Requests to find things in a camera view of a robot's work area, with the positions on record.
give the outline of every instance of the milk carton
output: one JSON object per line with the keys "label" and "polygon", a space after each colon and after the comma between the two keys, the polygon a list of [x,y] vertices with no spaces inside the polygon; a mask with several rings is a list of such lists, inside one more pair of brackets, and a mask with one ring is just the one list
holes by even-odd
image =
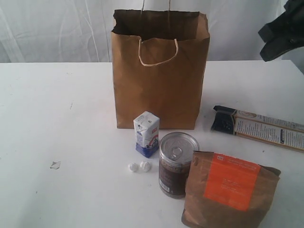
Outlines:
{"label": "milk carton", "polygon": [[149,112],[144,112],[134,120],[136,150],[150,158],[159,149],[158,130],[160,119]]}

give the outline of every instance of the white backdrop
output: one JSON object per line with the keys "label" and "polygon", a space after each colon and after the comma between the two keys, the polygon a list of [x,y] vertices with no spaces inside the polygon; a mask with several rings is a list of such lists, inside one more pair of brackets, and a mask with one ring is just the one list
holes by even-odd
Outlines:
{"label": "white backdrop", "polygon": [[[172,10],[209,19],[209,60],[261,59],[258,31],[286,0],[171,0]],[[0,62],[108,62],[114,9],[141,9],[142,0],[0,0]],[[167,0],[146,0],[167,10]],[[304,49],[286,54],[304,72]]]}

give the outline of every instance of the brown label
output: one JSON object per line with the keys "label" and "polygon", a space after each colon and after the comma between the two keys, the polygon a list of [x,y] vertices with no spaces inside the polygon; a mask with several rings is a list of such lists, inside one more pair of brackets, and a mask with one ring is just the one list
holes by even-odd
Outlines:
{"label": "brown label", "polygon": [[171,195],[185,195],[186,181],[189,176],[190,167],[187,168],[174,168],[169,170],[168,165],[163,165],[160,162],[160,186]]}

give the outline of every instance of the small debris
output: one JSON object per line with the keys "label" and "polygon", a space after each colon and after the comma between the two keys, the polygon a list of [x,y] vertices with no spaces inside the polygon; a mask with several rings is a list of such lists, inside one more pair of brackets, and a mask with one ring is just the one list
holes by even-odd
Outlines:
{"label": "small debris", "polygon": [[59,169],[60,168],[60,163],[61,163],[60,161],[58,161],[58,162],[53,161],[53,164],[51,165],[50,169],[54,169],[54,170]]}
{"label": "small debris", "polygon": [[142,161],[140,167],[144,172],[147,172],[151,169],[151,164],[148,163],[147,161]]}
{"label": "small debris", "polygon": [[138,164],[136,163],[131,163],[128,165],[128,167],[131,172],[136,172],[138,170]]}

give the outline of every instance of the orange label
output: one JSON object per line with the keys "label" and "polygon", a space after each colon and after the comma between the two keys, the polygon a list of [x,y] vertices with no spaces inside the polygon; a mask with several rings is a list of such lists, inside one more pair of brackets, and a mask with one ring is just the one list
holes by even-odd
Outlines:
{"label": "orange label", "polygon": [[238,210],[248,210],[260,166],[215,153],[204,197]]}

